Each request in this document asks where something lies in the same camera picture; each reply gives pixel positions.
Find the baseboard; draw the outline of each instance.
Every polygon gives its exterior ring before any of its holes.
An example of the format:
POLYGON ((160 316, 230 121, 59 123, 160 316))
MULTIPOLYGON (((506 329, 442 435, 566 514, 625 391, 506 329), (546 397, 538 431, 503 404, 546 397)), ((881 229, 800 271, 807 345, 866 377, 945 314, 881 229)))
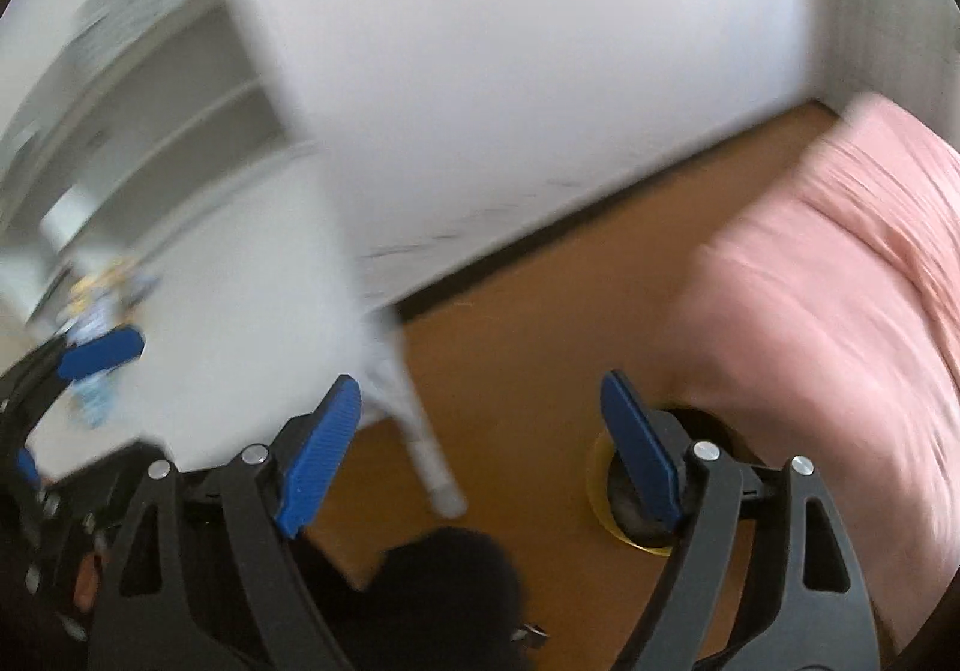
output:
POLYGON ((743 126, 737 131, 726 133, 710 145, 695 150, 692 153, 685 153, 680 158, 669 161, 652 173, 628 181, 623 187, 605 194, 605 196, 592 201, 586 206, 568 212, 560 218, 557 218, 557 220, 551 221, 549 224, 515 239, 515 241, 508 242, 493 249, 490 253, 478 257, 467 265, 457 268, 448 275, 426 284, 426 286, 421 289, 417 289, 416 292, 412 292, 398 300, 397 303, 395 303, 397 316, 400 318, 400 321, 407 323, 418 316, 423 316, 424 313, 433 311, 434 308, 440 307, 443 303, 448 302, 454 297, 458 297, 464 292, 467 292, 471 287, 490 278, 494 273, 498 273, 500 270, 507 268, 524 257, 541 251, 551 244, 555 244, 555 242, 568 236, 574 230, 597 220, 597 218, 603 217, 603 215, 608 214, 608 212, 613 210, 618 204, 636 196, 637 193, 641 193, 645 188, 650 187, 650 185, 655 185, 690 166, 702 164, 702 162, 709 159, 710 156, 722 152, 730 140, 736 139, 737 137, 747 137, 768 121, 774 121, 775 118, 784 116, 786 113, 808 102, 809 100, 804 100, 785 110, 783 108, 777 108, 770 113, 764 113, 759 119, 755 117, 746 126, 743 126))

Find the chair leg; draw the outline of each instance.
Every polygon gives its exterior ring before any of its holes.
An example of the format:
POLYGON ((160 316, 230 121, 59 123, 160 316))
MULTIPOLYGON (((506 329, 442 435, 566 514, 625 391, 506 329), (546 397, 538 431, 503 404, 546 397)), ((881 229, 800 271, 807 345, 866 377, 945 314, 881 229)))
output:
POLYGON ((376 374, 368 377, 364 403, 370 403, 400 426, 414 470, 424 483, 434 511, 446 519, 462 516, 467 511, 467 501, 446 463, 424 407, 405 367, 397 361, 391 363, 389 368, 381 364, 376 374))

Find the blue gripper pad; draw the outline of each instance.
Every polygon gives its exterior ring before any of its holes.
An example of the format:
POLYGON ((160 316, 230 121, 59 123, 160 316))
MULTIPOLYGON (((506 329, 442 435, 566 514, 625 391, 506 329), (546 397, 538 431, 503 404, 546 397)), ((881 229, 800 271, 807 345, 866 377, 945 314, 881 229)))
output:
POLYGON ((67 349, 56 375, 66 381, 79 381, 135 360, 142 353, 143 335, 133 327, 118 327, 107 335, 67 349))
POLYGON ((626 378, 607 373, 600 412, 646 511, 673 531, 683 518, 680 478, 626 378))
POLYGON ((359 422, 360 385, 341 376, 313 414, 290 420, 277 434, 272 448, 281 481, 274 521, 285 537, 317 515, 359 422))
POLYGON ((20 449, 16 456, 16 467, 30 482, 31 487, 40 486, 40 471, 37 470, 37 463, 34 462, 34 456, 29 451, 20 449))

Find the pink bedspread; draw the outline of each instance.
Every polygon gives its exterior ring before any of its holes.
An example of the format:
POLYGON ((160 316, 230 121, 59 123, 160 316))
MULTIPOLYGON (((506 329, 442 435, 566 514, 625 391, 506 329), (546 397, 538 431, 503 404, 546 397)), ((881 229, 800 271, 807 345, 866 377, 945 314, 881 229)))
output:
POLYGON ((770 465, 814 460, 906 644, 960 566, 960 160, 862 97, 701 249, 677 390, 770 465))

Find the shelf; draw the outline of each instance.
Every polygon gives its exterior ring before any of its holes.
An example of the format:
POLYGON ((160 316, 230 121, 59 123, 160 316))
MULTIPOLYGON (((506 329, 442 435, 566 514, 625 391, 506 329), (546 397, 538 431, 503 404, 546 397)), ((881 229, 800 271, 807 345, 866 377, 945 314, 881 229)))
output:
MULTIPOLYGON (((114 105, 117 99, 128 100, 135 97, 141 91, 138 86, 150 81, 151 65, 166 68, 171 59, 176 58, 181 61, 181 65, 188 68, 184 71, 189 71, 190 77, 179 78, 181 83, 176 84, 167 81, 163 84, 166 92, 161 94, 157 94, 154 89, 152 99, 144 101, 148 108, 150 105, 174 105, 178 103, 181 95, 189 95, 191 84, 202 81, 196 72, 197 68, 201 68, 204 63, 224 65, 226 67, 224 72, 227 75, 232 74, 232 69, 238 65, 243 70, 241 75, 243 79, 252 77, 253 66, 243 51, 243 46, 231 24, 229 14, 224 9, 224 0, 191 0, 158 20, 146 34, 119 53, 115 61, 102 73, 98 73, 83 86, 74 82, 78 75, 76 68, 70 65, 71 47, 69 46, 56 61, 53 73, 56 75, 55 79, 64 80, 64 87, 68 87, 65 88, 66 92, 69 92, 68 105, 61 107, 62 112, 59 115, 56 115, 58 111, 52 108, 46 109, 45 118, 50 121, 50 124, 47 127, 40 127, 40 137, 35 140, 35 151, 23 154, 16 159, 5 160, 6 173, 0 179, 0 202, 3 204, 3 209, 0 211, 0 232, 21 219, 21 209, 28 200, 28 196, 31 205, 35 206, 32 208, 34 215, 37 210, 45 212, 49 209, 56 198, 65 191, 66 187, 56 191, 56 187, 62 185, 64 171, 68 177, 71 166, 75 167, 83 159, 85 152, 89 152, 89 148, 86 147, 88 142, 95 140, 98 133, 102 131, 97 124, 102 123, 104 117, 98 115, 98 109, 103 108, 108 97, 114 105), (212 30, 209 28, 223 29, 225 25, 227 25, 226 35, 211 33, 212 30), (222 41, 226 41, 230 51, 222 57, 214 56, 212 59, 209 56, 198 56, 196 54, 198 46, 193 40, 197 37, 205 37, 208 41, 220 40, 221 49, 224 44, 222 41), (184 56, 176 56, 178 46, 176 44, 168 46, 171 41, 186 43, 184 56), (239 51, 239 56, 234 55, 236 51, 239 51), (55 166, 60 170, 54 170, 53 174, 50 174, 50 167, 54 161, 55 166), (34 198, 35 193, 40 194, 40 199, 37 201, 34 198)), ((44 113, 44 110, 37 108, 35 102, 37 97, 42 97, 47 92, 56 94, 58 83, 49 81, 50 78, 46 76, 41 78, 37 87, 24 100, 23 106, 11 122, 13 135, 22 131, 25 111, 44 113), (38 89, 42 94, 35 94, 38 89)), ((4 145, 13 142, 11 133, 3 138, 3 142, 4 145)))
POLYGON ((32 316, 26 320, 28 330, 37 340, 47 340, 59 329, 59 317, 70 301, 70 289, 80 280, 80 273, 70 265, 64 265, 47 284, 40 303, 35 306, 32 316))
POLYGON ((64 256, 89 250, 103 236, 134 246, 194 193, 265 154, 283 128, 259 89, 234 95, 149 155, 83 223, 74 225, 64 256))
POLYGON ((23 321, 42 305, 61 273, 56 254, 42 241, 8 236, 0 245, 0 294, 23 321))
MULTIPOLYGON (((189 121, 157 142, 157 145, 148 148, 142 155, 133 154, 125 148, 124 153, 94 157, 86 169, 80 173, 77 183, 71 185, 50 211, 42 217, 40 232, 49 239, 56 251, 66 251, 97 212, 112 198, 118 196, 125 185, 136 178, 144 167, 163 164, 163 160, 157 160, 157 157, 164 156, 181 143, 190 143, 191 136, 202 132, 208 124, 215 123, 220 113, 232 111, 237 105, 256 100, 259 90, 260 86, 256 80, 236 86, 191 116, 189 121)), ((272 132, 275 133, 278 129, 280 128, 275 118, 272 118, 272 132)), ((192 175, 189 168, 184 172, 187 177, 192 175)))

